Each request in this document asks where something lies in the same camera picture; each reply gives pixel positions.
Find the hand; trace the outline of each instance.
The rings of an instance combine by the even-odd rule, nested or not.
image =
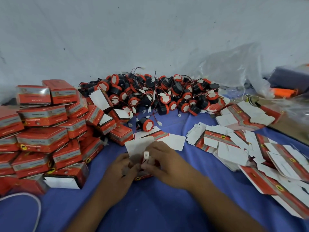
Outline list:
[[[190,191],[193,187],[193,180],[203,177],[175,150],[162,141],[153,142],[146,148],[146,151],[160,162],[161,169],[149,164],[142,164],[141,168],[169,186]]]
[[[98,186],[104,201],[108,203],[108,208],[111,208],[118,203],[128,192],[133,180],[140,170],[140,164],[134,165],[123,177],[122,169],[124,167],[133,166],[129,160],[129,154],[121,154],[117,159],[106,169],[105,174]]]

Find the clear plastic sheet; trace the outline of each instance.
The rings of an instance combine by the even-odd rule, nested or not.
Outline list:
[[[261,45],[257,42],[210,54],[189,72],[191,78],[207,78],[226,87],[250,83],[265,98],[273,98],[270,84],[262,78]]]
[[[272,102],[280,106],[291,119],[309,126],[309,92],[290,99],[274,99]]]

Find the white cable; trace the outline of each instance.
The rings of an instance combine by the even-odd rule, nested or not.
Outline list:
[[[40,216],[41,216],[41,210],[42,210],[42,205],[41,205],[41,201],[38,197],[36,197],[35,195],[32,195],[32,194],[29,194],[29,193],[17,193],[17,194],[13,194],[13,195],[8,195],[8,196],[5,196],[3,198],[0,198],[0,201],[2,200],[5,200],[5,199],[8,199],[8,198],[11,198],[13,196],[19,196],[19,195],[27,195],[27,196],[30,196],[32,197],[33,199],[35,199],[35,201],[37,202],[38,204],[38,215],[37,215],[37,221],[34,225],[34,229],[33,229],[33,232],[35,232],[35,230],[37,229],[37,226],[39,224],[39,220],[40,220]]]

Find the blue tablecloth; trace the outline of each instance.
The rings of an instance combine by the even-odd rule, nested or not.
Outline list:
[[[183,113],[178,117],[177,114],[177,111],[165,116],[156,114],[163,124],[160,128],[185,136],[195,123],[216,125],[216,121],[205,113],[196,117]],[[257,132],[279,144],[292,143],[303,153],[309,153],[308,146],[269,128]],[[42,215],[37,231],[62,231],[95,190],[106,167],[125,151],[125,147],[110,142],[89,165],[90,175],[82,190],[50,189],[42,196]],[[269,231],[309,231],[308,221],[291,216],[273,198],[260,194],[242,172],[231,172],[212,154],[187,143],[179,153]],[[7,199],[0,203],[0,231],[32,231],[36,216],[37,205],[32,198]],[[98,231],[181,232],[211,231],[211,228],[207,216],[188,192],[173,189],[152,177],[134,182],[124,199],[108,211]]]

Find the forearm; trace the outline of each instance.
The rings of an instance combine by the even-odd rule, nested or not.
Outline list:
[[[265,231],[249,214],[223,194],[207,177],[200,175],[189,192],[202,206],[218,231]]]
[[[109,208],[110,206],[104,202],[104,197],[98,187],[65,232],[95,232]]]

